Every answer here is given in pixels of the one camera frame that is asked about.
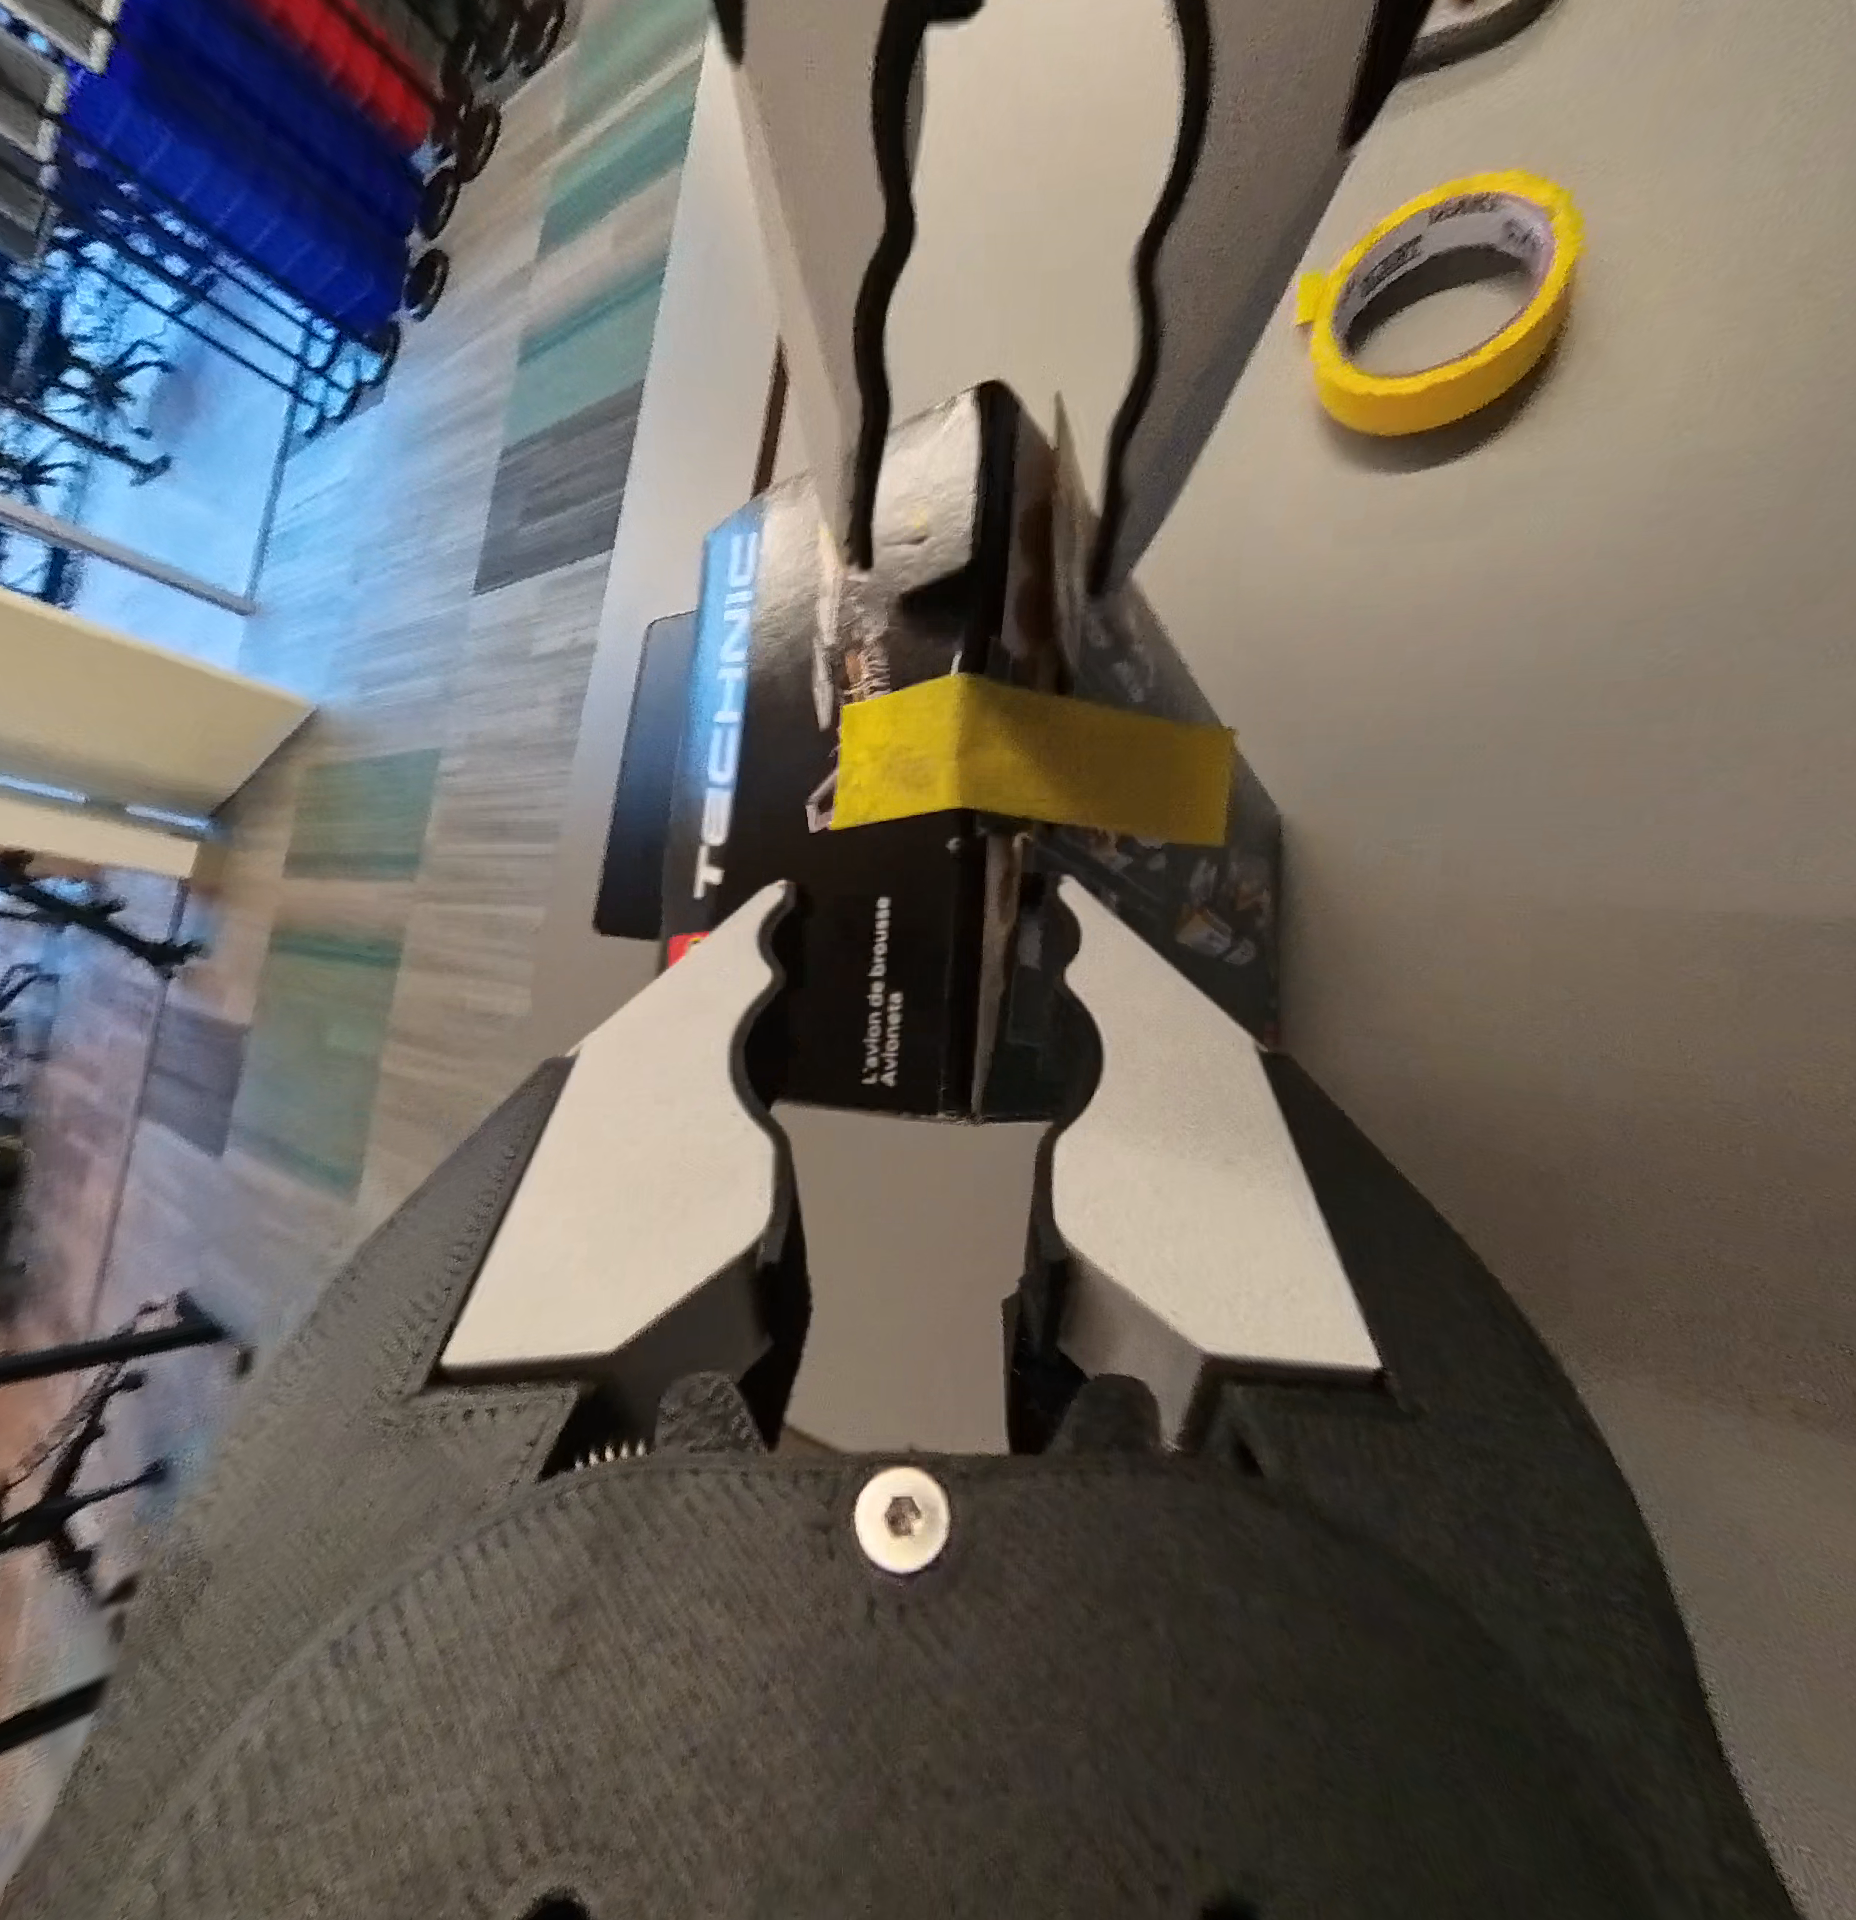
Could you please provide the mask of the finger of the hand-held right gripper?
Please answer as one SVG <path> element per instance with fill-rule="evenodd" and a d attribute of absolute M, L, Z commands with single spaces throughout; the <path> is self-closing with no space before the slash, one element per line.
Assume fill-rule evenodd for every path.
<path fill-rule="evenodd" d="M 926 3 L 730 3 L 749 182 L 807 471 L 838 558 L 874 565 L 886 319 L 915 251 Z"/>
<path fill-rule="evenodd" d="M 1115 588 L 1180 502 L 1339 189 L 1370 3 L 1169 3 L 1182 110 L 1131 251 L 1137 353 L 1108 434 L 1091 588 Z"/>

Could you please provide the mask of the stack of red bins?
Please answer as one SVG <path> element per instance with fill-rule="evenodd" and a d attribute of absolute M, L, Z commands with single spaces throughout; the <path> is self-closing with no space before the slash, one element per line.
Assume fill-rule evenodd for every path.
<path fill-rule="evenodd" d="M 400 146 L 432 142 L 437 90 L 354 3 L 249 3 L 335 90 Z"/>

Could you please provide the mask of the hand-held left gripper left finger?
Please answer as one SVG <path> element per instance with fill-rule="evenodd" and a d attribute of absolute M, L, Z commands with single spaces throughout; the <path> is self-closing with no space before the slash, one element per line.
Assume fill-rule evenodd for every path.
<path fill-rule="evenodd" d="M 440 1353 L 452 1381 L 743 1376 L 773 1350 L 788 1143 L 744 1072 L 788 882 L 756 890 L 572 1053 Z"/>

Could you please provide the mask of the yellow tape strip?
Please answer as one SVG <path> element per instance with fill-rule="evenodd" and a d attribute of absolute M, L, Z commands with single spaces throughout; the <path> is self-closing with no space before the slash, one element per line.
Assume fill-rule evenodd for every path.
<path fill-rule="evenodd" d="M 951 672 L 844 706 L 829 830 L 964 810 L 1215 848 L 1231 759 L 1214 724 Z"/>

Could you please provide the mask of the beige side table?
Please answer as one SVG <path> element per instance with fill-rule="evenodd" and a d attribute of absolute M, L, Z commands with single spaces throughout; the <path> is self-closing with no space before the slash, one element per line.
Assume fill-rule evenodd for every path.
<path fill-rule="evenodd" d="M 0 855 L 194 882 L 212 816 L 312 719 L 277 686 L 0 588 Z"/>

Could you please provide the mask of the black floor stand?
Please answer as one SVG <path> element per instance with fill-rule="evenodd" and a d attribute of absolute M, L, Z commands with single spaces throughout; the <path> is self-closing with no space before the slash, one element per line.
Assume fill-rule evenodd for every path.
<path fill-rule="evenodd" d="M 130 1478 L 81 1485 L 83 1460 L 107 1441 L 112 1403 L 145 1382 L 149 1359 L 204 1345 L 223 1350 L 226 1371 L 236 1381 L 251 1371 L 260 1355 L 249 1340 L 236 1338 L 189 1293 L 145 1301 L 100 1338 L 0 1355 L 0 1390 L 78 1376 L 76 1403 L 0 1473 L 0 1558 L 43 1553 L 52 1571 L 100 1613 L 112 1616 L 130 1605 L 139 1571 L 102 1582 L 96 1550 L 78 1539 L 76 1521 L 102 1501 L 163 1485 L 171 1480 L 171 1463 L 155 1454 Z"/>

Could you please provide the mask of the black flat device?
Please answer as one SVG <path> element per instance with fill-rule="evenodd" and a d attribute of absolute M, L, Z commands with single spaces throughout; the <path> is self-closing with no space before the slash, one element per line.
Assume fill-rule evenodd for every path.
<path fill-rule="evenodd" d="M 603 938 L 639 944 L 662 938 L 665 856 L 696 644 L 696 610 L 658 618 L 641 631 L 593 909 Z"/>

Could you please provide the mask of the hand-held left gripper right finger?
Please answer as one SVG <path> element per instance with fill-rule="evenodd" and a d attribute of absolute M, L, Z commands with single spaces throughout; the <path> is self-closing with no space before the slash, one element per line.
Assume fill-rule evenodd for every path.
<path fill-rule="evenodd" d="M 1381 1386 L 1267 1049 L 1083 882 L 1057 918 L 1067 1077 L 1033 1164 L 1018 1445 L 1091 1376 L 1137 1381 L 1176 1450 L 1231 1382 Z"/>

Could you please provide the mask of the blue plane lego box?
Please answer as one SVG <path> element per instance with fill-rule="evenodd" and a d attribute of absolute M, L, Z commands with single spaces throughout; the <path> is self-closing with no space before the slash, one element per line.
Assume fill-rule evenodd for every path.
<path fill-rule="evenodd" d="M 1067 1077 L 1057 885 L 1073 878 L 1251 1030 L 1274 1042 L 1282 819 L 1231 753 L 1230 819 L 1186 841 L 1115 819 L 951 808 L 838 825 L 847 715 L 918 686 L 988 683 L 1057 706 L 1214 729 L 1147 598 L 1085 604 L 1096 531 L 1073 444 L 1005 384 L 893 430 L 874 565 L 832 544 L 811 475 L 702 544 L 658 893 L 666 962 L 767 882 L 795 887 L 770 1087 L 962 1122 L 1052 1116 Z"/>

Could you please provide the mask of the stack of blue bins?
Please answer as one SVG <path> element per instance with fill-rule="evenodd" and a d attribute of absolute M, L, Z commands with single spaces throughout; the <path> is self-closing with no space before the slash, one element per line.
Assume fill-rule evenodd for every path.
<path fill-rule="evenodd" d="M 123 3 L 73 82 L 73 157 L 112 169 L 347 333 L 405 309 L 407 151 L 245 3 Z"/>

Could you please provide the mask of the row of black sign stands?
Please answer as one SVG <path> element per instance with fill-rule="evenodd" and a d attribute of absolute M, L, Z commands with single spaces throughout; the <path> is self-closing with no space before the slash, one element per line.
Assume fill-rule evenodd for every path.
<path fill-rule="evenodd" d="M 437 90 L 432 142 L 405 149 L 422 179 L 422 206 L 407 239 L 405 309 L 387 328 L 354 335 L 286 297 L 269 273 L 220 251 L 185 214 L 154 202 L 145 186 L 112 169 L 73 157 L 65 106 L 60 112 L 55 186 L 73 214 L 137 256 L 144 272 L 175 298 L 212 298 L 232 324 L 265 346 L 265 377 L 291 388 L 293 428 L 319 437 L 349 420 L 381 393 L 405 341 L 450 279 L 447 226 L 460 189 L 471 186 L 499 146 L 497 90 L 537 72 L 564 32 L 564 3 L 354 3 L 393 38 Z"/>

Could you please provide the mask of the yellow tape roll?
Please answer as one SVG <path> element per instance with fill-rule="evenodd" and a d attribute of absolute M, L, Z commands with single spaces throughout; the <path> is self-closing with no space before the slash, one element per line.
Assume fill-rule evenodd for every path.
<path fill-rule="evenodd" d="M 1350 354 L 1352 329 L 1411 273 L 1480 250 L 1517 264 L 1526 298 L 1478 346 L 1404 374 Z M 1336 268 L 1297 276 L 1297 328 L 1330 420 L 1370 440 L 1454 428 L 1517 393 L 1557 346 L 1584 256 L 1572 194 L 1527 172 L 1489 172 L 1427 186 L 1392 208 Z"/>

